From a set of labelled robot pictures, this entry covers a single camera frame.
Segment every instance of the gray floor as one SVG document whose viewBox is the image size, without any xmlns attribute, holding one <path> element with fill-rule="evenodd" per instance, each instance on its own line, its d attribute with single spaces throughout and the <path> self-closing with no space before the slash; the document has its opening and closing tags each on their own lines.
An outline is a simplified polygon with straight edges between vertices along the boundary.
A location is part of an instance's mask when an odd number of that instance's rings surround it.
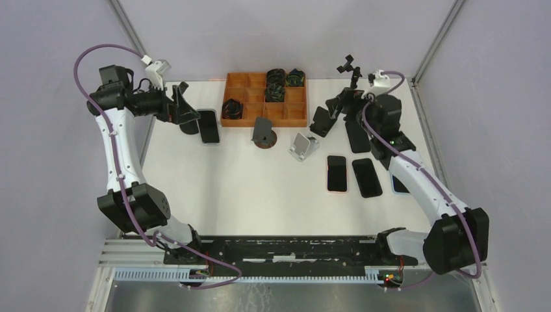
<svg viewBox="0 0 551 312">
<path fill-rule="evenodd" d="M 427 272 L 407 271 L 406 284 Z M 106 311 L 480 311 L 472 282 L 457 274 L 437 276 L 428 284 L 402 292 L 375 285 L 235 283 L 205 291 L 188 291 L 176 283 L 116 281 Z"/>
</svg>

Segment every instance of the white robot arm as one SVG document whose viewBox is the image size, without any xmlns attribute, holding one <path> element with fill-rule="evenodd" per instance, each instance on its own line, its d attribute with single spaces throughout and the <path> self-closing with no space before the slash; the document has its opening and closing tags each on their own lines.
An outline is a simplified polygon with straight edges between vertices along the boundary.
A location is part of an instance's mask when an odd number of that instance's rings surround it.
<svg viewBox="0 0 551 312">
<path fill-rule="evenodd" d="M 151 59 L 144 57 L 146 64 Z M 194 122 L 199 114 L 183 98 L 187 84 L 173 87 L 172 99 L 165 95 L 162 74 L 170 68 L 164 60 L 151 62 L 146 75 L 151 81 L 147 92 L 134 92 L 128 78 L 132 71 L 120 66 L 108 66 L 99 70 L 103 84 L 90 97 L 103 109 L 112 124 L 109 131 L 104 116 L 88 102 L 88 110 L 96 116 L 101 131 L 107 159 L 107 194 L 99 197 L 99 209 L 124 233 L 134 232 L 132 220 L 125 211 L 124 198 L 131 206 L 137 223 L 146 235 L 166 235 L 185 244 L 200 244 L 197 233 L 188 224 L 178 221 L 170 214 L 170 206 L 164 194 L 147 184 L 140 165 L 134 133 L 135 116 L 155 115 L 158 120 L 173 124 Z M 117 175 L 117 155 L 120 174 Z M 125 187 L 121 192 L 120 181 Z M 178 246 L 165 241 L 166 247 Z"/>
<path fill-rule="evenodd" d="M 429 233 L 405 228 L 384 231 L 378 235 L 379 244 L 390 254 L 427 263 L 437 274 L 485 260 L 489 232 L 486 212 L 468 208 L 425 167 L 415 145 L 400 131 L 399 99 L 388 94 L 365 98 L 368 105 L 357 119 L 371 137 L 373 156 L 406 186 L 431 224 Z"/>
</svg>

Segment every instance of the black smartphone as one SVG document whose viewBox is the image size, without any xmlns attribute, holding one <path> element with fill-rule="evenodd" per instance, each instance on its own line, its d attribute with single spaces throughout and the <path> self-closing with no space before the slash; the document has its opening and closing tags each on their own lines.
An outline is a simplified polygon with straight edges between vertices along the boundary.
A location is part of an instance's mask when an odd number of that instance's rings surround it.
<svg viewBox="0 0 551 312">
<path fill-rule="evenodd" d="M 197 110 L 201 118 L 197 120 L 201 139 L 205 144 L 219 144 L 220 134 L 218 132 L 218 120 L 214 109 Z"/>
<path fill-rule="evenodd" d="M 352 162 L 352 168 L 363 198 L 377 197 L 383 194 L 381 183 L 371 159 L 357 159 Z"/>
<path fill-rule="evenodd" d="M 367 153 L 371 151 L 369 137 L 359 123 L 347 120 L 344 126 L 346 127 L 346 134 L 348 134 L 348 142 L 350 143 L 352 153 Z"/>
<path fill-rule="evenodd" d="M 397 177 L 393 176 L 392 174 L 391 174 L 391 177 L 392 177 L 392 189 L 394 190 L 395 193 L 409 194 L 409 190 L 407 189 L 407 187 L 405 187 L 405 185 L 400 180 L 398 180 Z"/>
<path fill-rule="evenodd" d="M 346 158 L 343 156 L 327 156 L 327 191 L 348 192 Z"/>
</svg>

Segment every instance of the black clamp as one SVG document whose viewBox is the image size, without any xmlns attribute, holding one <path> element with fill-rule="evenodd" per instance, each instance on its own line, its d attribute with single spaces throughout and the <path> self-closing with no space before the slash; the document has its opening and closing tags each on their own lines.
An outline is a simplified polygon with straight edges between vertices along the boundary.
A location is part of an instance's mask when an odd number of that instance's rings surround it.
<svg viewBox="0 0 551 312">
<path fill-rule="evenodd" d="M 358 87 L 358 80 L 363 77 L 361 75 L 360 67 L 352 66 L 354 58 L 351 55 L 346 56 L 346 63 L 343 66 L 337 67 L 339 73 L 352 72 L 352 78 L 350 79 L 350 88 L 356 89 Z"/>
</svg>

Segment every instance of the gray wall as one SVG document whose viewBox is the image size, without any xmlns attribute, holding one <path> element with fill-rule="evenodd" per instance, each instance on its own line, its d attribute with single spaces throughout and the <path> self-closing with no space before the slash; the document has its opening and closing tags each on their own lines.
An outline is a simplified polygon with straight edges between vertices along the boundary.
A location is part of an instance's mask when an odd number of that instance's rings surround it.
<svg viewBox="0 0 551 312">
<path fill-rule="evenodd" d="M 352 54 L 364 73 L 413 75 L 454 0 L 121 0 L 169 79 L 225 78 L 275 67 L 343 78 Z"/>
<path fill-rule="evenodd" d="M 0 38 L 0 311 L 82 311 L 116 229 L 96 206 L 106 161 L 73 63 L 94 44 L 129 43 L 105 0 L 4 0 Z M 111 64 L 141 68 L 97 51 L 81 66 L 84 87 Z"/>
<path fill-rule="evenodd" d="M 549 311 L 551 2 L 467 1 L 421 80 L 452 190 L 490 216 L 504 311 Z"/>
</svg>

